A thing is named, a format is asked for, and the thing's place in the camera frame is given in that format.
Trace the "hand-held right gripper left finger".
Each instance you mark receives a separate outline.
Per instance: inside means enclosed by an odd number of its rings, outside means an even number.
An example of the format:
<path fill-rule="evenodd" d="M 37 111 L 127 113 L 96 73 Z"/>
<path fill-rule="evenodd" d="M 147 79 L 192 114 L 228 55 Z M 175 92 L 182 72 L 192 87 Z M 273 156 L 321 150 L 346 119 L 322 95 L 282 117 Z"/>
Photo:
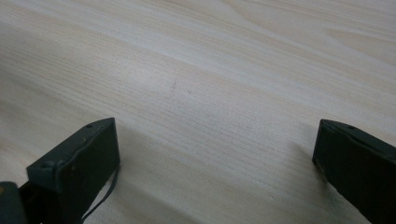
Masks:
<path fill-rule="evenodd" d="M 21 187 L 29 224 L 82 224 L 120 168 L 116 121 L 89 123 L 27 167 Z"/>

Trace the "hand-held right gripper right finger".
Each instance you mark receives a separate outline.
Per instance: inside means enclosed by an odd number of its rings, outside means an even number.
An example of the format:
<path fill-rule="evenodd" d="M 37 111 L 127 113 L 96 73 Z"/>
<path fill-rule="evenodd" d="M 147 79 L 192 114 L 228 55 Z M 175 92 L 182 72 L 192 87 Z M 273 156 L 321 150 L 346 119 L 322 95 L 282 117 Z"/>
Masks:
<path fill-rule="evenodd" d="M 312 162 L 372 224 L 396 224 L 396 147 L 354 126 L 323 119 Z"/>

